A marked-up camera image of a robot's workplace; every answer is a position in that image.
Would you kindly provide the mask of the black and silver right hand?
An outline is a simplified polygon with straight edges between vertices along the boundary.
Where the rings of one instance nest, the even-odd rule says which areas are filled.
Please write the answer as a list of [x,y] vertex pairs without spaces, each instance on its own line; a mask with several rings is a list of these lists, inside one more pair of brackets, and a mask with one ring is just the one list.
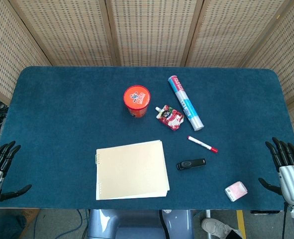
[[265,142],[278,173],[280,186],[274,186],[259,178],[260,184],[269,191],[280,196],[291,206],[294,206],[294,145],[272,138],[273,143]]

